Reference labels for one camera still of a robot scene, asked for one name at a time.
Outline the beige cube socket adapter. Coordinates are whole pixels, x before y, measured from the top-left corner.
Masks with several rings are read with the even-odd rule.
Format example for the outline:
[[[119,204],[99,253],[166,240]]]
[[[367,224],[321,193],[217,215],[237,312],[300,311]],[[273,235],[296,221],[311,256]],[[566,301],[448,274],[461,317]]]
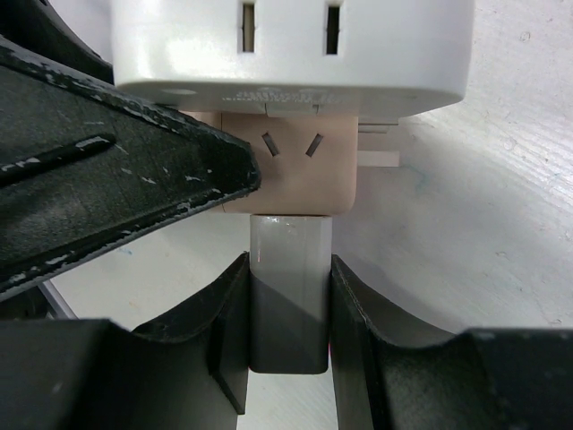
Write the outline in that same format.
[[[358,118],[186,113],[250,143],[261,186],[217,212],[334,216],[355,202]]]

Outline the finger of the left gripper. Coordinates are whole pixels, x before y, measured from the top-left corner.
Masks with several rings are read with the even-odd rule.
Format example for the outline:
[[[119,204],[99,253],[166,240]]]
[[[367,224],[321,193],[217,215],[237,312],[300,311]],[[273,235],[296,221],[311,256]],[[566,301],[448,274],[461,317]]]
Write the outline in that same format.
[[[249,256],[128,331],[105,319],[1,324],[4,429],[233,429],[245,412]]]

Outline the white rectangular charger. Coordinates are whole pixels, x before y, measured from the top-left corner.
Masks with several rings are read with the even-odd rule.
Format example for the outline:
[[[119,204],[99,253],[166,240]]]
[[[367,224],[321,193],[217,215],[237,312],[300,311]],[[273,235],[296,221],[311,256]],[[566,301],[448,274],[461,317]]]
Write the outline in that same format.
[[[332,219],[250,218],[250,368],[322,374],[328,368]]]

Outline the white round travel adapter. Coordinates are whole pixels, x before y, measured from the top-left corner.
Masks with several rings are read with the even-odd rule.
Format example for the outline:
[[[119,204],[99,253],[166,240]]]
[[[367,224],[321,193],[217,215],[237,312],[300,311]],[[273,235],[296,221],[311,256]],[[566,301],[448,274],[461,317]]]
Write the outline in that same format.
[[[461,101],[472,1],[114,1],[115,85],[185,111],[391,124]]]

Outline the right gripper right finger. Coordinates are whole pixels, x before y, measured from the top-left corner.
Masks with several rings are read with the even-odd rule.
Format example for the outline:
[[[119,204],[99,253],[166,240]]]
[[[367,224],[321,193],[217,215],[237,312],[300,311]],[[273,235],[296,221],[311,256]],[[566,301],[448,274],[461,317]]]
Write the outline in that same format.
[[[421,348],[385,340],[380,294],[332,259],[330,354],[342,429],[569,429],[572,332],[473,328]]]

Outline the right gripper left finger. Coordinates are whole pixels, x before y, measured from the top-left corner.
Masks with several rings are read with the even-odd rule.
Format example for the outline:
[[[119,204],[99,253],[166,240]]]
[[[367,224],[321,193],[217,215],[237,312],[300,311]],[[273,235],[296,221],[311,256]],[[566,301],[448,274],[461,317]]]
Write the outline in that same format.
[[[247,142],[2,41],[2,298],[260,183]]]

